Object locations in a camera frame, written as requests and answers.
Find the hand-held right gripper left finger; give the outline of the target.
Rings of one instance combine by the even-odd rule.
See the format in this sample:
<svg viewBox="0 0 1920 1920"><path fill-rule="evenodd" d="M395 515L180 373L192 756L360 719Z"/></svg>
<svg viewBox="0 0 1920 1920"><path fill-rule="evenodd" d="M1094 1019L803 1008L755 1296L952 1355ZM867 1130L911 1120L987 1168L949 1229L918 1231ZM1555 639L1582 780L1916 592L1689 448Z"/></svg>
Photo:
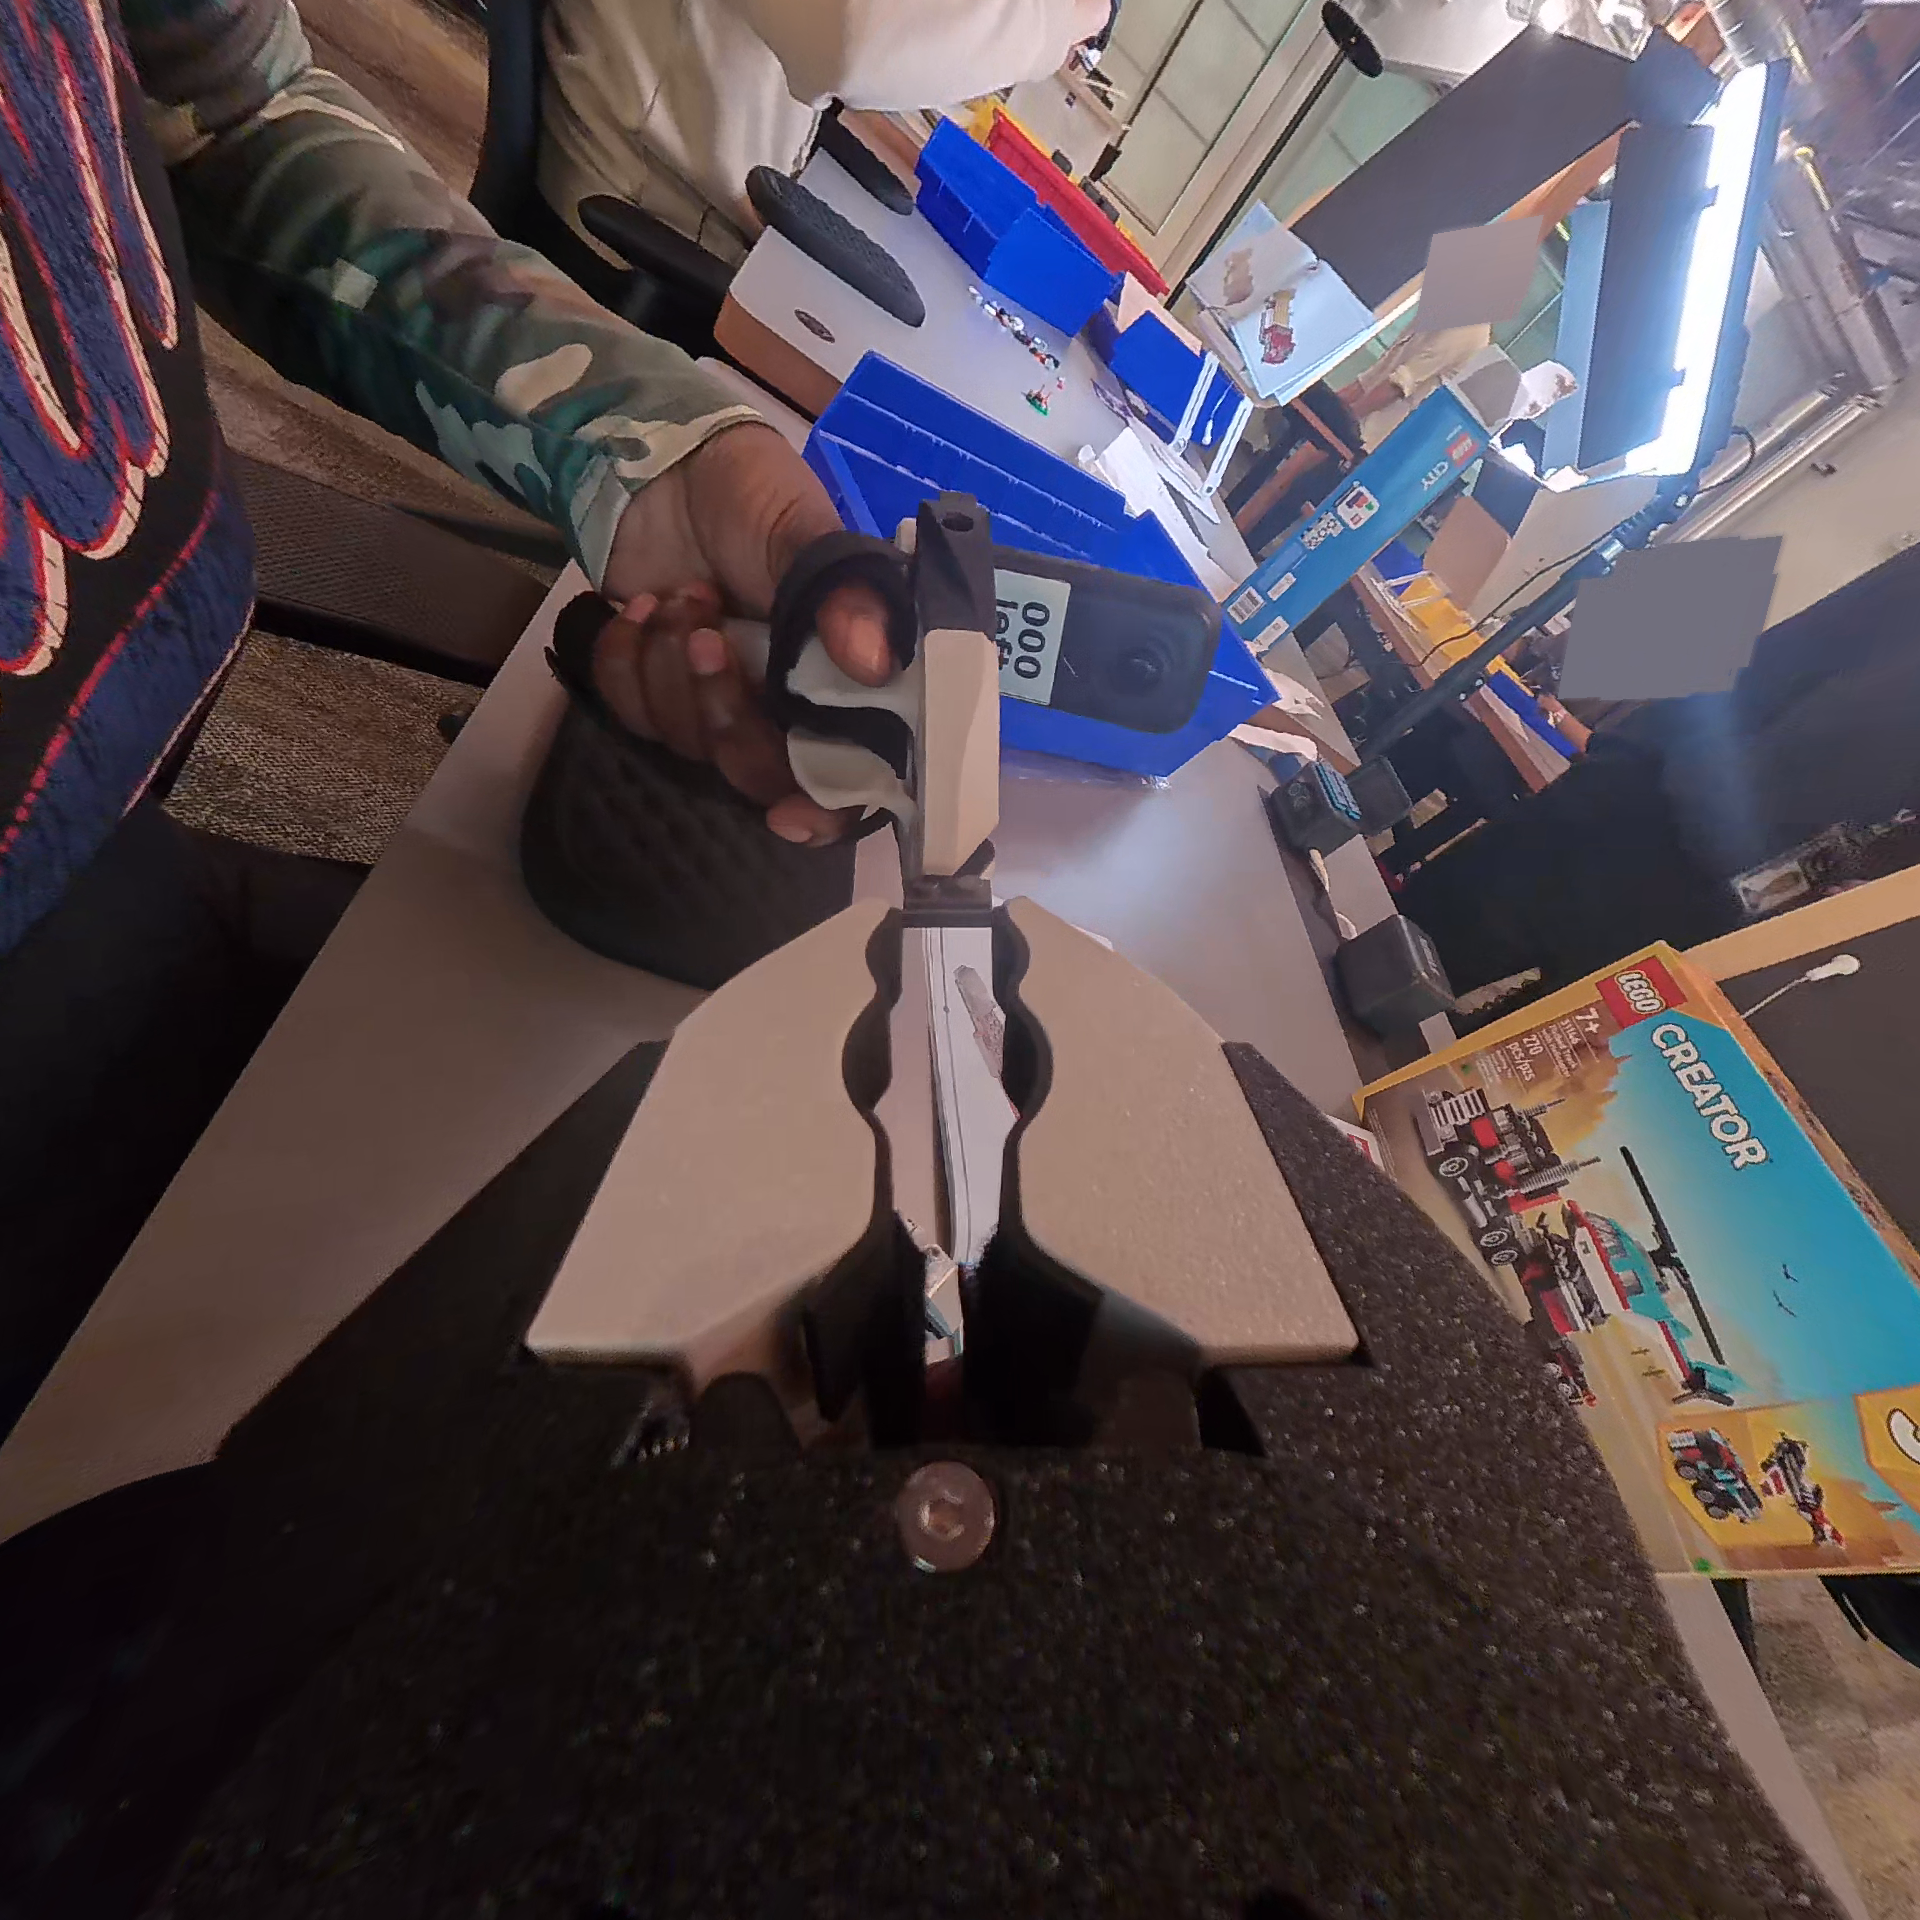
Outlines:
<svg viewBox="0 0 1920 1920"><path fill-rule="evenodd" d="M920 1264L872 1108L902 915L857 901L664 1044L523 1335L552 1364L917 1368Z"/></svg>

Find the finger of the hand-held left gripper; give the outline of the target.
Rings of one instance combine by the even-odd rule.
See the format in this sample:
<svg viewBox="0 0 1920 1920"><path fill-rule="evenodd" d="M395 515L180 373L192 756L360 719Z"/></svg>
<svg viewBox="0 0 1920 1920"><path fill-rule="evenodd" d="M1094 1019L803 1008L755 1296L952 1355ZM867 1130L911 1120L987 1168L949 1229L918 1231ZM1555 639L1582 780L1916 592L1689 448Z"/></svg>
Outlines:
<svg viewBox="0 0 1920 1920"><path fill-rule="evenodd" d="M920 637L917 667L902 911L911 922L984 922L1001 813L996 648L981 631L934 628Z"/></svg>

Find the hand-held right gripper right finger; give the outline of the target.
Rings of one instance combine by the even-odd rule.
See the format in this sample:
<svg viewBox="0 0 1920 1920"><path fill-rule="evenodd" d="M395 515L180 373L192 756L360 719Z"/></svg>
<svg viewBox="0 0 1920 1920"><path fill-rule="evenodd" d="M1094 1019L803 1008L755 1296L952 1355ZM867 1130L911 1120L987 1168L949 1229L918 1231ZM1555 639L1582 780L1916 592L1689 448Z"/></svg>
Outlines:
<svg viewBox="0 0 1920 1920"><path fill-rule="evenodd" d="M1016 898L998 1221L971 1368L1345 1362L1359 1333L1221 1036L1171 987Z"/></svg>

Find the grey desk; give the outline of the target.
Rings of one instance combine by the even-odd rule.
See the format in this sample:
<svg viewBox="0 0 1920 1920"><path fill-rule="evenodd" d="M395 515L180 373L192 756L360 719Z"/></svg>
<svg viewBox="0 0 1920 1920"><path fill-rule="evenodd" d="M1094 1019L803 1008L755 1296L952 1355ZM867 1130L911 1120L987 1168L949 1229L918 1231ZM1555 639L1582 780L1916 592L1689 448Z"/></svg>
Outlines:
<svg viewBox="0 0 1920 1920"><path fill-rule="evenodd" d="M4 1915L1847 1915L1520 1335L1255 1051L1359 1355L646 1453L520 1357L669 1050L345 922L4 1442Z"/></svg>

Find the person's left hand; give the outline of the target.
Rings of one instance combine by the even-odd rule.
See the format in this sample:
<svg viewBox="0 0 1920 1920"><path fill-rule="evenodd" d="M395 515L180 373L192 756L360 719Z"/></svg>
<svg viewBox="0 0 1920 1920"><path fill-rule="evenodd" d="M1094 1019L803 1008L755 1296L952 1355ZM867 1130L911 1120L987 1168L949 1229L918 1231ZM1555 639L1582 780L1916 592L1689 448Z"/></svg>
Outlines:
<svg viewBox="0 0 1920 1920"><path fill-rule="evenodd" d="M803 847L845 837L857 813L799 791L721 623L768 618L793 559L839 528L803 456L772 427L740 424L631 499L598 582L614 615L593 639L592 682L614 719L717 770Z"/></svg>

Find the white paper sheets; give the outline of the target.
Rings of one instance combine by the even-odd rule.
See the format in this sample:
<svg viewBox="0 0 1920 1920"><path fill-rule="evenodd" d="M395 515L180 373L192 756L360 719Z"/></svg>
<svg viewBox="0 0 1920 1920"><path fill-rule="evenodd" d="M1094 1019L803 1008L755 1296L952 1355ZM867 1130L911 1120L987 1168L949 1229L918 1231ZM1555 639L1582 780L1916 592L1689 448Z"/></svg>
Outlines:
<svg viewBox="0 0 1920 1920"><path fill-rule="evenodd" d="M1187 462L1168 454L1153 436L1140 436L1132 423L1107 445L1084 444L1077 462L1085 472L1119 492L1135 516L1171 520L1179 512L1207 525L1221 523L1215 495L1203 490Z"/></svg>

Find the small blue storage bin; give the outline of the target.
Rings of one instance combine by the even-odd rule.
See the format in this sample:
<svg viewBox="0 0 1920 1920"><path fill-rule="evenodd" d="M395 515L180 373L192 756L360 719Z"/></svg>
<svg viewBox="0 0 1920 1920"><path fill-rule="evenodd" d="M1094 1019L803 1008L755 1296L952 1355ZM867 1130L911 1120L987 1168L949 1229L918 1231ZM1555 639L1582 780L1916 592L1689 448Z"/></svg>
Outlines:
<svg viewBox="0 0 1920 1920"><path fill-rule="evenodd" d="M1129 322L1107 316L1096 349L1144 427L1173 448L1223 453L1251 402L1215 356L1187 342L1157 309Z"/></svg>

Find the long blue toy box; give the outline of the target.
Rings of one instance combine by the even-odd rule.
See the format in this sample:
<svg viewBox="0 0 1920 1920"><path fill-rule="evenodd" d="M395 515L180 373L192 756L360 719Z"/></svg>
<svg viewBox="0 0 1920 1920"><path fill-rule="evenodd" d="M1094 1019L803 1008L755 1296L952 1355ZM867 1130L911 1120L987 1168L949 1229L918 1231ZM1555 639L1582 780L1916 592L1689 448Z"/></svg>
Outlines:
<svg viewBox="0 0 1920 1920"><path fill-rule="evenodd" d="M1295 628L1439 500L1489 444L1452 380L1439 382L1359 463L1300 516L1223 606L1223 627L1255 647Z"/></svg>

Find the open picture booklet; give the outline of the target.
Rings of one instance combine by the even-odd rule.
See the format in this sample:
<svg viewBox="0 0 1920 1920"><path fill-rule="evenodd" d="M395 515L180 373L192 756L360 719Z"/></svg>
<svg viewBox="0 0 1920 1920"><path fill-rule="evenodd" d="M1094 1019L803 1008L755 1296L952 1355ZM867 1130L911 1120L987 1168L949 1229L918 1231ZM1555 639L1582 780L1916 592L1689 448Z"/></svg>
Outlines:
<svg viewBox="0 0 1920 1920"><path fill-rule="evenodd" d="M1376 310L1260 200L1197 262L1184 290L1195 332L1256 405L1295 400L1381 325Z"/></svg>

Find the stacked blue storage bins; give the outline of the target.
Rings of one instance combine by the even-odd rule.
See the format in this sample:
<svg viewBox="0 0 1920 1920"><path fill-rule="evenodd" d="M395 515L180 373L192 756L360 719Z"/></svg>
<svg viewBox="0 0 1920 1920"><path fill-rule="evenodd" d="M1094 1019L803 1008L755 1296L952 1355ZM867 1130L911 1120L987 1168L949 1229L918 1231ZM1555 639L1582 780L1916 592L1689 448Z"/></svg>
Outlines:
<svg viewBox="0 0 1920 1920"><path fill-rule="evenodd" d="M917 158L918 212L973 276L1073 335L1119 288L1060 212L950 118Z"/></svg>

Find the red storage bin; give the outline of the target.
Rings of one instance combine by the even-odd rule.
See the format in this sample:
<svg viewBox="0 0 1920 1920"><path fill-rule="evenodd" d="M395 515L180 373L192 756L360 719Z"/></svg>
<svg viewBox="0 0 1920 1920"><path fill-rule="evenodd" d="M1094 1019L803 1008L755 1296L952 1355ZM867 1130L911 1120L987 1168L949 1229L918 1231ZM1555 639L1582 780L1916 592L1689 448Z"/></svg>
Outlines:
<svg viewBox="0 0 1920 1920"><path fill-rule="evenodd" d="M1168 280L1157 262L1119 221L1117 211L1096 195L1096 188L1071 171L1063 152L1041 151L1040 141L1001 106L991 109L984 143L987 152L1029 186L1108 271L1135 280L1153 300L1168 296Z"/></svg>

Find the toy truck picture box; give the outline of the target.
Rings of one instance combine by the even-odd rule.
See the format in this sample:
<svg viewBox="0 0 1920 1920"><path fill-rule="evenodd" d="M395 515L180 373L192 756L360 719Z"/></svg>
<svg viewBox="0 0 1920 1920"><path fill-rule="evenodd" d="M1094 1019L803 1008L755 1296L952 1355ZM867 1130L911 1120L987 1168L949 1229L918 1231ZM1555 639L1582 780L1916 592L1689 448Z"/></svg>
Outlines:
<svg viewBox="0 0 1920 1920"><path fill-rule="evenodd" d="M1670 1575L1917 1570L1916 1251L1651 944L1355 1094Z"/></svg>

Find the person's dark pants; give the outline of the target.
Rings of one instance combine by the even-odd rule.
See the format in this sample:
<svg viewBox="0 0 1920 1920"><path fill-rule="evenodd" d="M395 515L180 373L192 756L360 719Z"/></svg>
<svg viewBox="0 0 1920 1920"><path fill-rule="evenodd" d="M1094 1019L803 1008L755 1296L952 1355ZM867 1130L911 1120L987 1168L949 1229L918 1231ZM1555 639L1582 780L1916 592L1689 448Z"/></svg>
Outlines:
<svg viewBox="0 0 1920 1920"><path fill-rule="evenodd" d="M4 1430L366 877L143 803L4 955Z"/></svg>

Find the bright light panel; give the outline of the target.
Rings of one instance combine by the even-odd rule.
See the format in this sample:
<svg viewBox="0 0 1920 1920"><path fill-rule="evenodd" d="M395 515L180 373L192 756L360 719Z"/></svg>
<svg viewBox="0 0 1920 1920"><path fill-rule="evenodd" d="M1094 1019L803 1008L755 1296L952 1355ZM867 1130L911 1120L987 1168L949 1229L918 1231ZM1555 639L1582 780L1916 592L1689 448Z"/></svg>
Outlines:
<svg viewBox="0 0 1920 1920"><path fill-rule="evenodd" d="M1563 322L1588 341L1556 344L1577 386L1545 416L1547 475L1680 483L1731 438L1790 80L1748 63L1692 122L1620 133L1605 224L1571 221Z"/></svg>

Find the person's dark printed sweater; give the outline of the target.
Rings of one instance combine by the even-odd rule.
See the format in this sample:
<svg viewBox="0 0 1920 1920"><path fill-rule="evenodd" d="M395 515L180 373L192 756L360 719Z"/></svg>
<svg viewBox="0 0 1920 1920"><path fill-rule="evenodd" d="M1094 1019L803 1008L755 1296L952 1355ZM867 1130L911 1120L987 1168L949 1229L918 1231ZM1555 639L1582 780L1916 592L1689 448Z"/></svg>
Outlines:
<svg viewBox="0 0 1920 1920"><path fill-rule="evenodd" d="M1 949L148 791L254 606L113 5L1 5Z"/></svg>

